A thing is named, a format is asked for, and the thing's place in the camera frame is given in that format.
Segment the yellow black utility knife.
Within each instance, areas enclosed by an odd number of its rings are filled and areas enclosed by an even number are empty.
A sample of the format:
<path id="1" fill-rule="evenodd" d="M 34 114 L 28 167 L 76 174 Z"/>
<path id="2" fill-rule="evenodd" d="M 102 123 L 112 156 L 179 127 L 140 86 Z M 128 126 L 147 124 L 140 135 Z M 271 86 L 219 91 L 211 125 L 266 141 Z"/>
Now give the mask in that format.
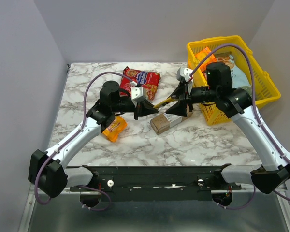
<path id="1" fill-rule="evenodd" d="M 177 100 L 178 100 L 177 97 L 171 96 L 171 97 L 168 97 L 167 99 L 161 101 L 160 103 L 156 104 L 153 108 L 159 109 L 159 108 L 164 107 L 167 104 L 172 103 L 172 102 L 177 101 Z"/>

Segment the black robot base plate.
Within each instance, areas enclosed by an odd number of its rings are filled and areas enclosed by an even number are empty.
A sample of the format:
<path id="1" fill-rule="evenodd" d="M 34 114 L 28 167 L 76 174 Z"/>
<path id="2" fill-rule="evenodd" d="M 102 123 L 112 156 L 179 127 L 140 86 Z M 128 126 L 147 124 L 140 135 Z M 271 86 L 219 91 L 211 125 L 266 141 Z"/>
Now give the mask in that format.
<path id="1" fill-rule="evenodd" d="M 222 166 L 88 166 L 93 178 L 88 187 L 106 192 L 114 202 L 211 201 L 229 190 Z"/>

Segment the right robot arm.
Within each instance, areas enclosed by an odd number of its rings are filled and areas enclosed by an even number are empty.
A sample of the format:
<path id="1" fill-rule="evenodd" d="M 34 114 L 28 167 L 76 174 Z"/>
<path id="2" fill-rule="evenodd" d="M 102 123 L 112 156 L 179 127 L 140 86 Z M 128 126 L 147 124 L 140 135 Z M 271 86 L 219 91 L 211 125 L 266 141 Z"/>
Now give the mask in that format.
<path id="1" fill-rule="evenodd" d="M 248 92 L 232 86 L 229 66 L 223 62 L 208 64 L 208 85 L 203 87 L 193 87 L 192 72 L 189 68 L 178 69 L 179 85 L 173 92 L 178 101 L 166 113 L 187 116 L 194 104 L 213 102 L 241 129 L 261 160 L 261 167 L 227 165 L 221 168 L 213 176 L 213 185 L 224 189 L 230 183 L 251 184 L 269 194 L 290 179 L 290 152 L 269 130 Z"/>

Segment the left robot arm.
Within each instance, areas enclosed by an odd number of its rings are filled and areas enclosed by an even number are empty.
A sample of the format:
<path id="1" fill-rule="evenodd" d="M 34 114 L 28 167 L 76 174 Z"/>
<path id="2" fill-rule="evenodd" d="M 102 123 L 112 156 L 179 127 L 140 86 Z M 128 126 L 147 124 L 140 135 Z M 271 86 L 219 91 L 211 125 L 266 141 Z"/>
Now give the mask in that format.
<path id="1" fill-rule="evenodd" d="M 133 113 L 134 119 L 138 119 L 158 112 L 146 99 L 140 85 L 135 84 L 126 96 L 121 96 L 120 92 L 118 82 L 105 82 L 100 90 L 100 98 L 85 112 L 83 121 L 72 132 L 46 151 L 33 152 L 28 179 L 34 185 L 35 193 L 42 190 L 50 198 L 55 198 L 68 187 L 82 186 L 87 191 L 97 187 L 98 180 L 89 168 L 67 167 L 72 158 L 108 128 L 117 113 Z"/>

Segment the brown cardboard express box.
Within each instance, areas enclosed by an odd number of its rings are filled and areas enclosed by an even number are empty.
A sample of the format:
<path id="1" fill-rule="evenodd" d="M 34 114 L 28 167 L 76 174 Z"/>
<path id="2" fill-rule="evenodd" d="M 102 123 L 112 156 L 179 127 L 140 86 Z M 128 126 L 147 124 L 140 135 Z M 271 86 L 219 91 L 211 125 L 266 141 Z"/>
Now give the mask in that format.
<path id="1" fill-rule="evenodd" d="M 150 125 L 156 135 L 160 135 L 170 128 L 180 124 L 182 121 L 190 118 L 194 111 L 187 110 L 187 117 L 162 113 L 150 120 Z"/>

